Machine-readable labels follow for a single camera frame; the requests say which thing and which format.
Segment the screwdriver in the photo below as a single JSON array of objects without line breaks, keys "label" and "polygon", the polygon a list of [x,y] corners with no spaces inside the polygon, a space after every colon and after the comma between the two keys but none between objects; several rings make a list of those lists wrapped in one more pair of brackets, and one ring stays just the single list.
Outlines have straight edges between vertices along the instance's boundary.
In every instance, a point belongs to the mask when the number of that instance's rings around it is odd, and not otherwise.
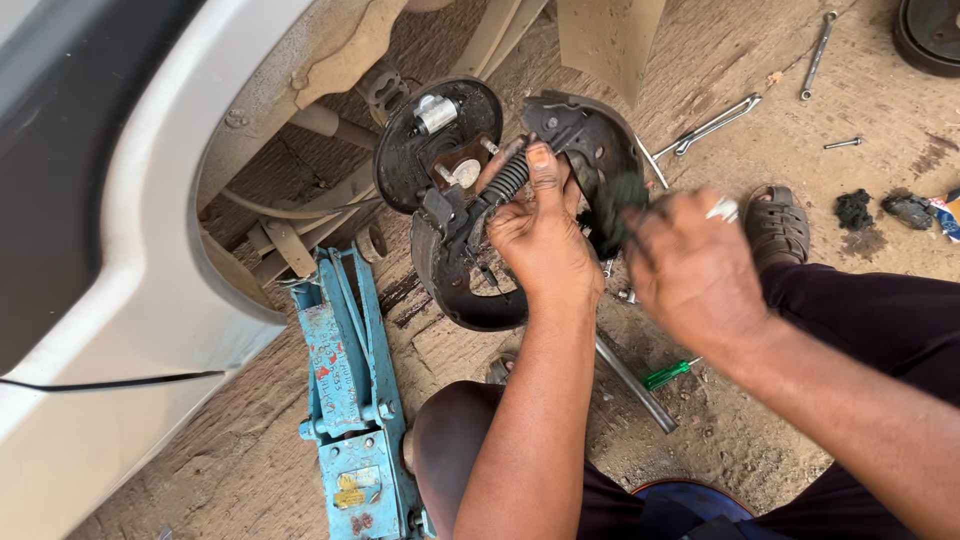
[{"label": "screwdriver", "polygon": [[681,360],[668,368],[664,368],[656,373],[652,373],[643,378],[643,387],[647,390],[656,390],[673,379],[676,379],[681,373],[690,371],[690,366],[702,359],[704,359],[702,356],[697,356],[689,362]]}]

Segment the wrench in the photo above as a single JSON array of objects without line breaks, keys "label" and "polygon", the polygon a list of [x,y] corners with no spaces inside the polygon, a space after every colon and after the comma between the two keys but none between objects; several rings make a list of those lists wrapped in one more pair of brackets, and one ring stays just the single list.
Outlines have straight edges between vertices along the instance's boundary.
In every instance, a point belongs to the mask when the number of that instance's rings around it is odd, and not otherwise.
[{"label": "wrench", "polygon": [[827,40],[830,39],[830,30],[833,29],[833,21],[837,20],[837,12],[829,12],[824,15],[824,21],[827,25],[824,27],[824,34],[820,37],[820,45],[817,46],[817,54],[813,56],[813,63],[810,65],[810,71],[806,74],[804,81],[804,91],[800,92],[800,99],[806,101],[813,97],[810,87],[813,86],[813,78],[817,76],[817,66],[820,65],[820,58],[824,55],[824,49],[827,48]]},{"label": "wrench", "polygon": [[730,107],[729,109],[724,110],[720,114],[717,114],[716,117],[714,117],[712,120],[710,120],[703,126],[700,126],[699,128],[693,130],[692,132],[673,141],[673,143],[671,143],[670,146],[667,146],[663,150],[660,150],[659,152],[654,154],[653,160],[654,161],[658,160],[660,156],[674,149],[676,149],[674,150],[674,153],[677,156],[682,156],[683,154],[686,154],[686,151],[689,150],[691,144],[700,140],[704,136],[709,135],[715,132],[716,130],[719,130],[720,128],[726,126],[727,124],[733,122],[733,120],[736,120],[740,116],[743,116],[747,112],[750,112],[754,107],[756,107],[757,103],[760,103],[761,99],[763,98],[760,97],[760,94],[756,92],[750,94],[749,96],[743,98],[742,101],[740,101],[733,107]]}]

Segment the concrete floor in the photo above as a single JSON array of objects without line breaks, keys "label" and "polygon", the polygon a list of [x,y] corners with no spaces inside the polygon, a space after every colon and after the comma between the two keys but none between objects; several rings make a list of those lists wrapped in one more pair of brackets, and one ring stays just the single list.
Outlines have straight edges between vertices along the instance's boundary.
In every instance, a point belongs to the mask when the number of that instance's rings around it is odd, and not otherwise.
[{"label": "concrete floor", "polygon": [[[457,58],[450,51],[466,45],[482,4],[461,0],[440,12],[402,15],[388,57],[420,81],[445,73]],[[503,102],[507,135],[518,132],[516,113],[525,95],[558,88],[609,103],[652,150],[760,92],[764,99],[750,114],[697,142],[686,156],[661,161],[676,189],[713,184],[742,198],[759,184],[787,184],[809,212],[811,260],[850,272],[957,281],[960,248],[939,229],[910,231],[884,219],[877,201],[871,203],[877,223],[864,233],[839,230],[832,216],[835,198],[859,187],[879,200],[897,188],[936,196],[960,185],[956,82],[926,76],[900,60],[891,43],[895,6],[892,0],[668,0],[635,108],[590,76],[560,66],[556,23],[548,9],[489,82]],[[816,95],[802,102],[804,73],[829,10],[840,17]],[[352,94],[324,102],[369,124]],[[857,135],[867,142],[822,148]],[[282,173],[285,196],[314,196],[321,189],[318,180],[335,184],[364,157],[364,151],[288,126],[234,184],[250,194],[277,190]],[[379,209],[372,219],[392,249],[374,272],[404,412],[413,419],[444,384],[481,380],[491,356],[515,350],[521,332],[480,334],[443,318],[412,274],[409,218]],[[251,220],[218,201],[206,225],[230,249],[249,257],[242,233]],[[627,279],[618,262],[598,318],[625,361],[644,374],[689,357],[639,307],[616,299]],[[270,293],[292,314],[282,291]],[[292,322],[71,538],[156,538],[164,525],[179,540],[326,538],[315,448],[297,436],[306,410],[306,351]],[[624,487],[664,477],[698,479],[764,512],[789,501],[830,463],[816,445],[708,363],[658,396],[681,423],[671,435],[660,432],[609,370],[597,367],[587,454]]]}]

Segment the leg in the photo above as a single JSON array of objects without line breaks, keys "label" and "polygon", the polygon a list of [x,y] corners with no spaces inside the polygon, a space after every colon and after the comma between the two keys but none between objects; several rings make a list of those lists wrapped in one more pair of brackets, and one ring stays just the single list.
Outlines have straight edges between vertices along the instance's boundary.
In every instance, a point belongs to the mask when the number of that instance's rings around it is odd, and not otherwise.
[{"label": "leg", "polygon": [[[414,425],[417,482],[443,539],[452,538],[473,461],[493,420],[504,386],[461,380],[432,396]],[[643,501],[592,464],[584,463],[584,502],[578,538],[635,535]]]},{"label": "leg", "polygon": [[[761,277],[770,307],[858,361],[960,404],[960,284],[852,275],[822,264],[775,264]],[[755,523],[796,538],[912,538],[834,463],[793,502]]]}]

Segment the blue floor jack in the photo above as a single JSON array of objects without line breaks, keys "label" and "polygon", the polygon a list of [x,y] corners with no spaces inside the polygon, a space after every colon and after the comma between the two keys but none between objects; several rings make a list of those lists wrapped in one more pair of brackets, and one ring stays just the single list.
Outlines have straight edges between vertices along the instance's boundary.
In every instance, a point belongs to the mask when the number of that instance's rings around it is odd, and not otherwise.
[{"label": "blue floor jack", "polygon": [[[300,437],[317,443],[331,540],[435,537],[403,466],[406,424],[364,260],[382,258],[383,237],[371,227],[358,241],[359,249],[357,242],[345,251],[318,247],[317,272],[286,283],[310,359],[310,417],[300,424]],[[353,264],[345,267],[345,258]]]}]

